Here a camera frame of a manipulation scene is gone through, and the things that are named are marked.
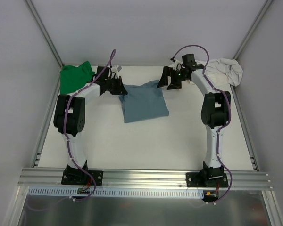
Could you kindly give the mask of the blue t shirt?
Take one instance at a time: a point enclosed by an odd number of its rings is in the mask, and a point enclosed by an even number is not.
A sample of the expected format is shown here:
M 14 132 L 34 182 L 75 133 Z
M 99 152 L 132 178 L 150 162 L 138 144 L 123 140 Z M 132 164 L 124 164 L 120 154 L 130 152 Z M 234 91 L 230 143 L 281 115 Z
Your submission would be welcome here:
M 140 86 L 124 85 L 127 94 L 119 95 L 124 123 L 151 120 L 169 115 L 163 91 L 157 87 L 158 80 Z

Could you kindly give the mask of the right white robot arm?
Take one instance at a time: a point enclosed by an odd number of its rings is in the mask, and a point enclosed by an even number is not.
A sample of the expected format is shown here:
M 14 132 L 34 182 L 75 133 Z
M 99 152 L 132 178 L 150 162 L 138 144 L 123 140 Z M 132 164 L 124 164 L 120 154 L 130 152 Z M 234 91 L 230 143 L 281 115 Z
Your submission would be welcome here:
M 193 82 L 204 96 L 200 112 L 207 131 L 207 151 L 203 167 L 198 173 L 186 173 L 187 187 L 228 187 L 222 162 L 222 138 L 231 121 L 231 94 L 215 87 L 205 75 L 205 66 L 195 61 L 194 54 L 187 54 L 182 61 L 174 60 L 164 66 L 157 87 L 180 89 L 183 81 Z

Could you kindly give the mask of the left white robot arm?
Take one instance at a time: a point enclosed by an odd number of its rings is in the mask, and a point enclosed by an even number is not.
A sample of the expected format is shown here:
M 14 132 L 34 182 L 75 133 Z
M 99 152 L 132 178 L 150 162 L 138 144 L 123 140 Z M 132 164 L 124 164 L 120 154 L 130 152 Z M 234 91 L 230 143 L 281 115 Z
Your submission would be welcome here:
M 121 66 L 97 68 L 91 81 L 71 94 L 60 94 L 54 113 L 54 127 L 62 135 L 68 154 L 68 162 L 61 184 L 97 186 L 102 184 L 102 171 L 89 171 L 87 157 L 81 144 L 81 132 L 85 126 L 85 106 L 106 91 L 112 95 L 126 95 L 119 72 Z

